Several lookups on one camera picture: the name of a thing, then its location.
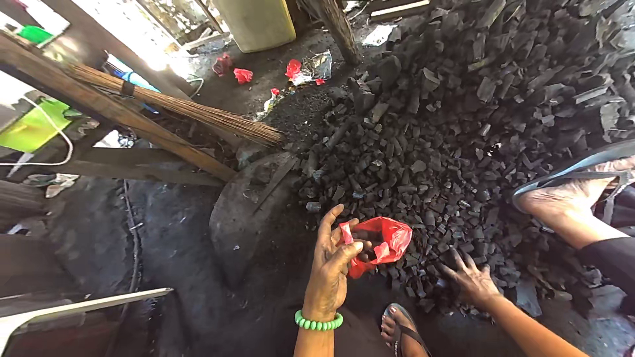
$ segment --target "wrinkled hand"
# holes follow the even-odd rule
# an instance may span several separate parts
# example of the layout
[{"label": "wrinkled hand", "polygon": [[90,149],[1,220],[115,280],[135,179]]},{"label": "wrinkled hand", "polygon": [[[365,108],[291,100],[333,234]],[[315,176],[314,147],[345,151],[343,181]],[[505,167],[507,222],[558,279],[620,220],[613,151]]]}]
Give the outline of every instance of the wrinkled hand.
[{"label": "wrinkled hand", "polygon": [[441,269],[461,286],[462,291],[472,304],[482,310],[487,310],[487,305],[491,301],[503,297],[491,280],[490,266],[485,265],[482,270],[479,270],[469,254],[465,254],[466,264],[456,249],[452,248],[451,251],[457,262],[458,271],[443,264],[441,264]]},{"label": "wrinkled hand", "polygon": [[[338,246],[342,230],[338,227],[331,231],[331,226],[343,210],[344,205],[341,204],[333,207],[324,216],[317,231],[313,267],[302,306],[302,316],[307,320],[333,321],[335,311],[342,306],[346,298],[348,263],[364,247],[371,247],[370,242],[360,240]],[[358,219],[349,221],[351,229],[358,223]]]}]

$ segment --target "green bracelet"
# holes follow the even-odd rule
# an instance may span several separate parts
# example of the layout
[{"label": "green bracelet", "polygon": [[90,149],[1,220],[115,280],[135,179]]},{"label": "green bracelet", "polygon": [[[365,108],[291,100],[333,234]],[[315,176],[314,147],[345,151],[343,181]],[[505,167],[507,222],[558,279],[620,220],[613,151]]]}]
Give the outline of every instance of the green bracelet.
[{"label": "green bracelet", "polygon": [[327,331],[334,330],[344,322],[344,317],[340,313],[335,313],[335,320],[329,322],[315,322],[302,317],[302,310],[295,313],[295,324],[305,330]]}]

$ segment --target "red plastic scrap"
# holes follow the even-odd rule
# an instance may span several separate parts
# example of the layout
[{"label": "red plastic scrap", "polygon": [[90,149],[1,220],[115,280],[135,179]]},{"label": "red plastic scrap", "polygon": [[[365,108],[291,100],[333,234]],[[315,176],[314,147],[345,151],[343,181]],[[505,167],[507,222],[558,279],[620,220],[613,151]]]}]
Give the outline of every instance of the red plastic scrap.
[{"label": "red plastic scrap", "polygon": [[293,79],[295,76],[300,74],[300,68],[302,68],[302,64],[294,58],[290,60],[289,64],[286,66],[285,75],[289,77],[289,79]]},{"label": "red plastic scrap", "polygon": [[251,82],[253,78],[253,72],[247,69],[234,68],[234,75],[238,79],[238,84],[245,84]]},{"label": "red plastic scrap", "polygon": [[214,73],[218,74],[219,77],[225,75],[225,73],[229,72],[229,69],[233,66],[233,62],[231,57],[223,53],[223,57],[216,58],[216,62],[211,68],[214,70]]},{"label": "red plastic scrap", "polygon": [[[345,222],[340,224],[340,228],[342,230],[344,243],[353,243],[349,223]],[[358,279],[366,271],[373,270],[377,264],[392,263],[399,260],[405,253],[412,239],[412,228],[405,223],[388,217],[375,217],[366,222],[362,222],[355,226],[354,231],[381,232],[384,241],[373,249],[377,256],[376,259],[364,263],[358,258],[353,258],[351,268],[349,269],[349,276],[353,279]]]}]

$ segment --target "charcoal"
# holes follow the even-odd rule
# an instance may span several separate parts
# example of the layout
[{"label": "charcoal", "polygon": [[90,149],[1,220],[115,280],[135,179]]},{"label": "charcoal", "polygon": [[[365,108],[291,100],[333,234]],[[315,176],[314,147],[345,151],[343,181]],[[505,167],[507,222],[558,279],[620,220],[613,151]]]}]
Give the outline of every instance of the charcoal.
[{"label": "charcoal", "polygon": [[397,56],[388,56],[377,64],[377,74],[382,79],[382,88],[389,90],[399,77],[401,62]]},{"label": "charcoal", "polygon": [[[447,264],[451,247],[489,264],[499,289],[530,314],[539,314],[538,296],[591,307],[604,277],[573,255],[561,259],[570,271],[551,265],[561,243],[511,208],[509,193],[635,138],[635,54],[622,48],[620,26],[590,10],[606,1],[455,3],[422,15],[416,29],[394,30],[348,92],[325,89],[314,143],[297,153],[303,209],[311,203],[317,216],[343,203],[341,221],[409,224],[406,257],[380,272],[426,311],[476,311],[454,307],[456,291],[430,268]],[[581,10],[589,14],[580,18]],[[577,285],[587,290],[582,300]]]}]

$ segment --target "foot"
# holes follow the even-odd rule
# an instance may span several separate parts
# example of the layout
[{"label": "foot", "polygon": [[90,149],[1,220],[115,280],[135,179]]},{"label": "foot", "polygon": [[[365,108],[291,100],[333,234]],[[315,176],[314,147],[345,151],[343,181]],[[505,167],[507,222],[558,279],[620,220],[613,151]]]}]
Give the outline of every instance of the foot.
[{"label": "foot", "polygon": [[[616,172],[633,169],[635,169],[635,156],[601,163],[589,171]],[[591,213],[591,207],[598,202],[602,192],[614,180],[615,178],[570,180],[560,186],[527,192],[519,198],[519,204],[526,212],[543,221],[564,212],[575,211],[588,214]]]},{"label": "foot", "polygon": [[[395,342],[397,342],[398,338],[398,326],[399,323],[401,326],[408,327],[410,330],[417,331],[417,327],[408,320],[408,318],[399,310],[398,308],[391,306],[389,309],[388,315],[382,316],[382,338],[386,341],[386,344],[393,348]],[[425,349],[419,342],[417,342],[412,337],[402,334],[401,335],[401,354],[404,357],[428,357],[428,354],[425,352]]]}]

